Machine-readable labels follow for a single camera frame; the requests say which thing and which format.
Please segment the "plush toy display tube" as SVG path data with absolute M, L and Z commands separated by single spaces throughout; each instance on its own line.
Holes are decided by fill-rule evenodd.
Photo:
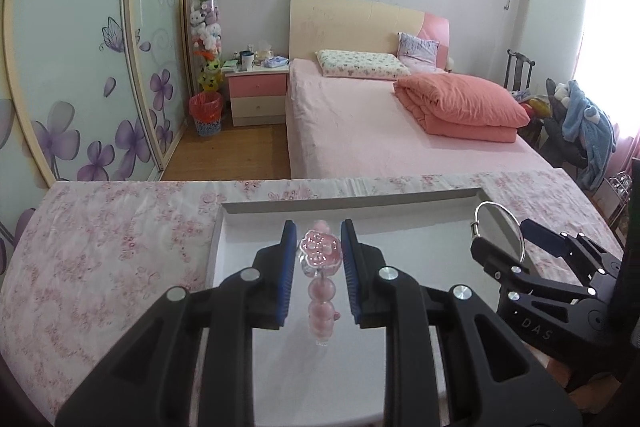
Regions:
M 195 90 L 203 91 L 198 84 L 202 66 L 214 58 L 221 59 L 221 27 L 218 0 L 188 0 L 189 57 L 192 82 Z

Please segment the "floral pillow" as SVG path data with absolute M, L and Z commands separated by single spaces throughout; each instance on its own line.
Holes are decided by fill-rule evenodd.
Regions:
M 320 50 L 316 57 L 324 77 L 397 80 L 411 74 L 407 66 L 389 53 Z

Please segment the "blue plush robe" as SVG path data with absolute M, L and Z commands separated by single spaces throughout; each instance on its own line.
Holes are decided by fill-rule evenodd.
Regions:
M 575 80 L 567 83 L 568 106 L 562 124 L 566 141 L 582 143 L 587 166 L 580 169 L 578 185 L 594 192 L 604 179 L 608 162 L 616 149 L 614 127 L 605 113 L 587 98 Z

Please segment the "dark wooden chair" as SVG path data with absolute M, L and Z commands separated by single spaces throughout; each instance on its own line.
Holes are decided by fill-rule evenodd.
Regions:
M 503 88 L 511 91 L 522 91 L 530 88 L 533 69 L 536 62 L 523 53 L 511 49 L 506 50 L 506 75 Z

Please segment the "red lined trash basket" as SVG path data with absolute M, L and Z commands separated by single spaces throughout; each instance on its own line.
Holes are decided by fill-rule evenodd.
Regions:
M 203 91 L 192 96 L 189 113 L 194 121 L 196 133 L 203 138 L 221 130 L 224 98 L 217 91 Z

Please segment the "pink floral tablecloth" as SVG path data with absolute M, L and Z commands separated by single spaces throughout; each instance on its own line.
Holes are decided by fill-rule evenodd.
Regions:
M 115 341 L 171 286 L 205 282 L 227 202 L 288 202 L 479 187 L 516 217 L 622 248 L 559 169 L 391 178 L 58 182 L 22 234 L 1 287 L 1 354 L 52 421 Z

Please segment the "floral sliding wardrobe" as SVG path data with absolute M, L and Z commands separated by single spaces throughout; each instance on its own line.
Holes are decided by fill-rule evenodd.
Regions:
M 1 0 L 1 258 L 52 184 L 156 181 L 186 127 L 183 0 Z

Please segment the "silver bangle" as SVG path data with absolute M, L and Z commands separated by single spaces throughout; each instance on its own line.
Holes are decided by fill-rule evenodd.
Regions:
M 485 237 L 520 263 L 525 260 L 525 239 L 521 222 L 506 206 L 498 202 L 483 200 L 475 207 L 471 235 L 472 239 Z

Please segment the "folded coral quilt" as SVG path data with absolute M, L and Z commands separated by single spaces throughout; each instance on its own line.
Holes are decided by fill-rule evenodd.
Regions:
M 490 80 L 446 72 L 399 78 L 396 98 L 423 130 L 446 138 L 513 143 L 529 124 L 512 94 Z

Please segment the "pink curtain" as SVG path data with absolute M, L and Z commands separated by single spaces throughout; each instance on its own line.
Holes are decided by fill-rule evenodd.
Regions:
M 605 174 L 629 170 L 639 155 L 639 0 L 585 0 L 574 79 L 614 127 Z

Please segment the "bed with pink sheet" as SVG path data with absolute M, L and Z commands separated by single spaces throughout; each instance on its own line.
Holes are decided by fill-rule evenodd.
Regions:
M 399 57 L 400 32 L 437 40 L 437 65 Z M 399 78 L 324 77 L 316 57 L 320 50 L 393 54 L 410 75 L 445 72 L 449 23 L 437 15 L 380 2 L 291 0 L 285 117 L 292 178 L 549 169 L 519 136 L 513 143 L 492 143 L 426 133 L 396 98 Z

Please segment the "purple patterned pillow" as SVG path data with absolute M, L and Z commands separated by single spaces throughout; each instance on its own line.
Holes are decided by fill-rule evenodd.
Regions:
M 438 50 L 439 42 L 437 40 L 423 39 L 405 32 L 398 34 L 397 55 L 399 57 L 409 57 L 436 66 Z

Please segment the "pink white nightstand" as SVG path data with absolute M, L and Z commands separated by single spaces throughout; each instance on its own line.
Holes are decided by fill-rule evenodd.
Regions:
M 226 72 L 234 127 L 285 123 L 288 65 L 254 67 L 248 72 Z

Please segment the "yellow plush toy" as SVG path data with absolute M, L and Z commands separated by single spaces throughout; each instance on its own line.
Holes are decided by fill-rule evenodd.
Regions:
M 201 72 L 198 74 L 198 84 L 203 91 L 216 92 L 222 86 L 224 82 L 224 73 L 221 69 L 221 64 L 218 58 L 214 58 L 211 61 L 207 61 L 201 68 Z

